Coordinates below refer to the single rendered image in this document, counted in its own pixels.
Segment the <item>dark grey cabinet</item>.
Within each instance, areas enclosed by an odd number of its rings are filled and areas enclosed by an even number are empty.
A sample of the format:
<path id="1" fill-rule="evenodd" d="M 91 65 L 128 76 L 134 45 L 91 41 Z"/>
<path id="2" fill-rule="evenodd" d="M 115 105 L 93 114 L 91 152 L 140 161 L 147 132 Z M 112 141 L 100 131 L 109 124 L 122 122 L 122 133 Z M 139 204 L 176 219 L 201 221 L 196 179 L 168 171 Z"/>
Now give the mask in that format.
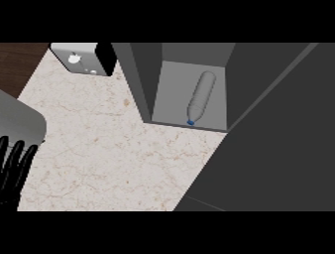
<path id="1" fill-rule="evenodd" d="M 115 43 L 142 120 L 229 133 L 295 69 L 314 43 Z M 204 71 L 217 82 L 195 125 L 187 106 Z"/>

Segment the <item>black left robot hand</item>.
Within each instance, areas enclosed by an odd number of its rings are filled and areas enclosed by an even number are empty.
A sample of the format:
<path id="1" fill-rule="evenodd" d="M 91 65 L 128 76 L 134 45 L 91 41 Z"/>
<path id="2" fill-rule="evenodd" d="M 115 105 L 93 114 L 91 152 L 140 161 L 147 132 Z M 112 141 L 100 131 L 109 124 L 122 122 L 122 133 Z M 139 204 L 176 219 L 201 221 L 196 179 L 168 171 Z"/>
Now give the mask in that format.
<path id="1" fill-rule="evenodd" d="M 32 145 L 28 151 L 23 148 L 25 142 L 19 140 L 7 151 L 9 137 L 0 138 L 0 212 L 13 212 L 19 207 L 38 146 Z"/>

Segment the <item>dark grey cabinet door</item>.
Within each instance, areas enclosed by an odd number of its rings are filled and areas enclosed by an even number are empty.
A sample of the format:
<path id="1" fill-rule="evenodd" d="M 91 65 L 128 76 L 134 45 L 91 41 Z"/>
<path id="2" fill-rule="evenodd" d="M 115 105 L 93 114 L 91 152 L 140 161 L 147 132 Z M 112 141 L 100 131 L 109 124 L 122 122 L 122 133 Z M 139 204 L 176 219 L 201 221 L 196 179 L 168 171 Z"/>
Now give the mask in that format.
<path id="1" fill-rule="evenodd" d="M 335 44 L 319 45 L 229 133 L 178 210 L 335 210 Z"/>

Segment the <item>clear water bottle blue cap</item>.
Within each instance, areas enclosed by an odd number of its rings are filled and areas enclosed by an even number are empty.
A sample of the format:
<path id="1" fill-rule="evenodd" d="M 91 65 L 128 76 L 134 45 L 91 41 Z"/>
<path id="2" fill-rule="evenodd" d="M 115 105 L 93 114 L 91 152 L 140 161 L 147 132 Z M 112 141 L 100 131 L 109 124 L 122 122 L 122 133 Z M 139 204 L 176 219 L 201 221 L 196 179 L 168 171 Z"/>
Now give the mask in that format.
<path id="1" fill-rule="evenodd" d="M 187 106 L 189 125 L 195 125 L 205 114 L 215 82 L 217 82 L 215 74 L 208 70 L 204 71 L 198 80 L 198 85 Z"/>

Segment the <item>silver and black appliance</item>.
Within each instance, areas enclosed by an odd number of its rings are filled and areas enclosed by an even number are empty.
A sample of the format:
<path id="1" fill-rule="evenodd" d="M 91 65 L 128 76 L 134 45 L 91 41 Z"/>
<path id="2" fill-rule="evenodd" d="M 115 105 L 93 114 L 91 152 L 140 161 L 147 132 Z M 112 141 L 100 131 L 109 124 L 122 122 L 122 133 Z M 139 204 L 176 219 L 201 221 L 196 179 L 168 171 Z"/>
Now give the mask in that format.
<path id="1" fill-rule="evenodd" d="M 111 43 L 50 43 L 50 50 L 71 73 L 112 76 L 116 55 Z"/>

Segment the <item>pale grey rounded appliance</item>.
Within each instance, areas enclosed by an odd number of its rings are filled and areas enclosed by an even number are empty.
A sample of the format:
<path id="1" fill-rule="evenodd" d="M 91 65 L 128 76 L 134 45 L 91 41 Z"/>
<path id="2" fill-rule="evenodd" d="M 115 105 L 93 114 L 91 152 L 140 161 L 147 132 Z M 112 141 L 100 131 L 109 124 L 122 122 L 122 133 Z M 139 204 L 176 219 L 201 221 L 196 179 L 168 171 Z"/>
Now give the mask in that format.
<path id="1" fill-rule="evenodd" d="M 9 137 L 9 148 L 19 140 L 25 148 L 41 145 L 47 134 L 43 114 L 0 89 L 0 138 Z"/>

